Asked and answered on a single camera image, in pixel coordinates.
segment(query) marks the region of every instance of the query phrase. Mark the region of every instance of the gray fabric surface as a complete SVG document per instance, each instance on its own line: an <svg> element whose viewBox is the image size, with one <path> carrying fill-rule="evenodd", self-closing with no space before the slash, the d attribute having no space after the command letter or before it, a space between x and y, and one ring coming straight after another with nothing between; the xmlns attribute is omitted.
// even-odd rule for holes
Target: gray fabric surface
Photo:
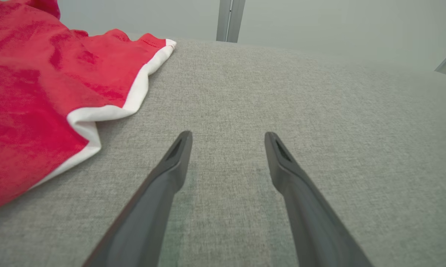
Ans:
<svg viewBox="0 0 446 267"><path fill-rule="evenodd" d="M161 266L295 266L276 132L375 266L446 267L446 75L177 40L99 154L0 208L0 266L80 266L183 130L189 172Z"/></svg>

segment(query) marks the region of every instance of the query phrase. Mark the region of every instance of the white fabric edge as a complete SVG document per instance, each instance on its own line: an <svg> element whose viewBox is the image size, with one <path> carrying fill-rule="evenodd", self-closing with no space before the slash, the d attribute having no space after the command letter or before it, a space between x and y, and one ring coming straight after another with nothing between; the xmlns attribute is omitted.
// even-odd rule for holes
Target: white fabric edge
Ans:
<svg viewBox="0 0 446 267"><path fill-rule="evenodd" d="M149 75L157 71L169 59L176 44L176 42L166 39L166 46L157 51L152 59L140 68L133 85L131 85L123 108L115 105L105 105L99 108L78 108L70 112L67 115L67 121L79 135L89 141L88 144L80 152L64 161L57 169L54 169L30 189L43 184L98 153L101 150L101 142L95 122L120 119L137 112L149 89Z"/></svg>

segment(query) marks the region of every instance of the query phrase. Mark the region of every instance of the gray textured surface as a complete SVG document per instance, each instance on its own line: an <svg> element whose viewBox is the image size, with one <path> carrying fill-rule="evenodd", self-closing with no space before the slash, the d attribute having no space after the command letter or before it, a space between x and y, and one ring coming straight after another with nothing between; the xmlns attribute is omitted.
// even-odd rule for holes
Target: gray textured surface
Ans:
<svg viewBox="0 0 446 267"><path fill-rule="evenodd" d="M177 40L103 150L0 208L0 266L79 266L182 130L189 172L161 266L295 266L264 132L281 137L376 266L446 267L446 75Z"/></svg>

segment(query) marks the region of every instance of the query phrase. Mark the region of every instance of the red and white cloth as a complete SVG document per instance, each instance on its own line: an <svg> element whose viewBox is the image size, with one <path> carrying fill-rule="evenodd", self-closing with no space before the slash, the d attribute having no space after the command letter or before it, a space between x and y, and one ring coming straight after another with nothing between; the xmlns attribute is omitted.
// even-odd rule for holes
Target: red and white cloth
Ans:
<svg viewBox="0 0 446 267"><path fill-rule="evenodd" d="M135 113L175 42L88 37L57 0L0 1L0 206L96 154L96 121Z"/></svg>

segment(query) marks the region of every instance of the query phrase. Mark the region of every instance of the white wall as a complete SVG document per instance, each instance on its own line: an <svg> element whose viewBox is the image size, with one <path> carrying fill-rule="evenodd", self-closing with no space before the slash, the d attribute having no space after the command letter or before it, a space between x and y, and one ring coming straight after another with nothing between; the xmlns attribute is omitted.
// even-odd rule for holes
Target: white wall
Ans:
<svg viewBox="0 0 446 267"><path fill-rule="evenodd" d="M215 40L220 0L59 0L61 21L90 35L111 29Z"/></svg>
<svg viewBox="0 0 446 267"><path fill-rule="evenodd" d="M433 71L446 58L446 0L246 0L238 43Z"/></svg>

